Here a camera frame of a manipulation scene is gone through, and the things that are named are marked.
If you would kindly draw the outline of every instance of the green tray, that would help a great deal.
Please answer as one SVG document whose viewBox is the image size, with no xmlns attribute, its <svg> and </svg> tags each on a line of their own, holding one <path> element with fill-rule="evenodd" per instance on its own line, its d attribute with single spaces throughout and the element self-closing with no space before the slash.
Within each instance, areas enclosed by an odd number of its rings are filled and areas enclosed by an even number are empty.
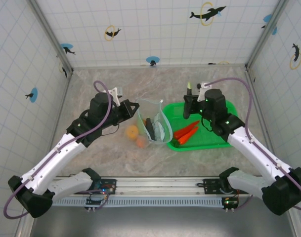
<svg viewBox="0 0 301 237">
<path fill-rule="evenodd" d="M 237 116 L 237 110 L 235 106 L 226 100 L 226 106 L 228 112 Z M 208 132 L 201 124 L 201 116 L 198 114 L 191 115 L 189 119 L 183 118 L 183 107 L 184 102 L 168 104 L 164 108 L 164 114 L 167 116 L 169 123 L 171 125 L 172 131 L 178 131 L 187 125 L 200 121 L 198 124 L 198 131 L 185 143 L 184 145 L 178 145 L 175 140 L 167 143 L 171 150 L 176 152 L 185 152 L 192 150 L 202 150 L 202 149 L 215 149 L 223 147 L 231 147 L 227 142 L 225 142 L 221 137 L 216 136 L 213 132 Z M 209 122 L 204 121 L 204 125 L 211 129 Z"/>
</svg>

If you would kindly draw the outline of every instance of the gray floor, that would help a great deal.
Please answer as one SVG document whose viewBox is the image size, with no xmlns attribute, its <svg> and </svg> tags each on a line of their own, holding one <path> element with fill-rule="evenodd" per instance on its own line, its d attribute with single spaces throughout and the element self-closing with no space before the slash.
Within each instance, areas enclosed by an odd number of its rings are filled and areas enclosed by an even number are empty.
<svg viewBox="0 0 301 237">
<path fill-rule="evenodd" d="M 89 107 L 96 92 L 95 80 L 106 83 L 108 88 L 121 86 L 123 99 L 132 102 L 138 98 L 164 99 L 165 103 L 181 102 L 186 93 L 187 82 L 196 85 L 226 77 L 245 79 L 244 67 L 184 67 L 99 69 L 75 71 L 66 95 L 54 144 L 65 133 L 71 122 Z M 216 88 L 222 90 L 226 99 L 234 103 L 239 117 L 244 121 L 248 108 L 248 92 L 236 81 L 223 82 Z M 136 123 L 136 118 L 121 123 L 117 133 L 97 139 L 79 154 L 62 171 L 61 175 L 77 173 L 91 167 L 102 176 L 214 176 L 232 166 L 258 175 L 252 164 L 236 149 L 223 148 L 178 153 L 166 145 L 138 148 L 124 136 L 125 128 Z M 263 135 L 253 108 L 250 118 L 251 132 L 263 142 Z"/>
<path fill-rule="evenodd" d="M 254 198 L 235 213 L 209 207 L 52 207 L 31 237 L 293 237 L 287 214 Z"/>
</svg>

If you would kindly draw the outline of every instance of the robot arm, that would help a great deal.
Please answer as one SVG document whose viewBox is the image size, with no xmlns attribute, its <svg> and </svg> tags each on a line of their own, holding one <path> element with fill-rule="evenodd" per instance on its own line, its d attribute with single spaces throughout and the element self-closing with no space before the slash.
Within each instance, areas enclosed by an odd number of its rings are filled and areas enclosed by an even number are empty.
<svg viewBox="0 0 301 237">
<path fill-rule="evenodd" d="M 57 145 L 44 157 L 35 167 L 23 174 L 21 177 L 13 176 L 8 181 L 11 190 L 14 192 L 26 181 L 26 185 L 16 194 L 18 201 L 34 218 L 43 215 L 49 210 L 52 203 L 71 194 L 98 189 L 101 177 L 92 169 L 84 169 L 79 174 L 67 179 L 53 182 L 53 179 L 76 155 L 85 150 L 97 138 L 102 135 L 102 130 L 116 126 L 134 116 L 139 104 L 124 100 L 121 103 L 117 97 L 117 89 L 109 91 L 111 94 L 111 110 L 105 122 L 94 132 L 78 140 L 68 143 L 59 150 L 62 144 L 87 133 L 95 128 L 106 115 L 108 109 L 108 96 L 106 93 L 98 93 L 91 100 L 90 107 L 85 110 L 79 118 L 74 120 L 67 128 Z M 34 176 L 48 159 L 57 153 L 45 166 Z"/>
<path fill-rule="evenodd" d="M 280 168 L 285 170 L 301 186 L 301 168 L 292 169 L 261 144 L 248 130 L 245 124 L 227 111 L 226 99 L 219 89 L 210 89 L 198 85 L 200 95 L 188 93 L 184 96 L 183 117 L 200 114 L 202 120 L 210 122 L 212 132 L 238 149 L 261 173 L 262 177 L 246 174 L 232 167 L 220 174 L 220 183 L 224 192 L 240 189 L 263 200 L 275 214 L 281 215 L 301 201 L 301 191 L 287 178 Z M 276 164 L 265 155 L 269 155 Z"/>
</svg>

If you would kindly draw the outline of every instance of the carrot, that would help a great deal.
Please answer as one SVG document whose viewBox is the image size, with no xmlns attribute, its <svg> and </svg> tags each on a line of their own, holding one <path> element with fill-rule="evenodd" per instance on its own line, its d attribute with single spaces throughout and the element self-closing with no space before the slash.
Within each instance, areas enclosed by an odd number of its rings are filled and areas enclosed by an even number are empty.
<svg viewBox="0 0 301 237">
<path fill-rule="evenodd" d="M 200 121 L 195 121 L 193 123 L 191 123 L 190 125 L 187 125 L 186 127 L 174 132 L 173 134 L 173 138 L 175 140 L 180 139 L 181 137 L 183 137 L 185 134 L 187 134 L 189 131 L 191 131 Z"/>
<path fill-rule="evenodd" d="M 190 137 L 193 136 L 194 133 L 196 133 L 196 131 L 199 129 L 199 127 L 195 127 L 193 128 L 190 132 L 188 132 L 187 134 L 185 134 L 183 137 L 181 137 L 179 140 L 178 140 L 178 143 L 180 145 L 184 145 L 189 139 Z"/>
</svg>

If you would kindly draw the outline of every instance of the white tile wall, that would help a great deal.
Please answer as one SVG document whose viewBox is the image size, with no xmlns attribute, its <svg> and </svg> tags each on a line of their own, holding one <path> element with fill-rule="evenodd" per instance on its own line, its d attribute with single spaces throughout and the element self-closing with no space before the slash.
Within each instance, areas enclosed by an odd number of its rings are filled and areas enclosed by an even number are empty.
<svg viewBox="0 0 301 237">
<path fill-rule="evenodd" d="M 258 57 L 253 71 L 268 132 L 277 155 L 292 167 L 301 167 L 301 56 L 293 65 L 292 48 L 301 53 L 301 0 L 289 2 Z"/>
<path fill-rule="evenodd" d="M 58 65 L 26 1 L 0 0 L 0 236 L 13 236 L 18 224 L 3 217 L 11 194 L 7 181 L 32 168 L 49 149 L 67 84 Z M 38 98 L 31 103 L 25 94 L 34 87 Z M 21 209 L 14 201 L 8 213 L 18 215 Z"/>
<path fill-rule="evenodd" d="M 74 67 L 148 64 L 246 63 L 278 0 L 212 0 L 226 6 L 221 17 L 203 26 L 191 18 L 200 14 L 203 0 L 42 0 L 39 4 Z M 203 13 L 212 6 L 206 4 Z M 106 41 L 106 28 L 121 31 Z"/>
</svg>

